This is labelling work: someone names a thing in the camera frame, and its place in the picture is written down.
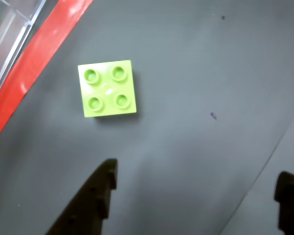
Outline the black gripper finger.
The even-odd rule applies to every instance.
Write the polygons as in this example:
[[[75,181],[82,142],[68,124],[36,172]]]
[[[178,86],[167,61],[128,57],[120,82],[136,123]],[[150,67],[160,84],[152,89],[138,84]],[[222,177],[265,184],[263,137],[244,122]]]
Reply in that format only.
[[[117,188],[118,160],[103,161],[78,190],[48,235],[100,235],[109,217],[111,192]]]
[[[274,200],[279,203],[278,229],[294,235],[294,174],[286,171],[279,174]]]

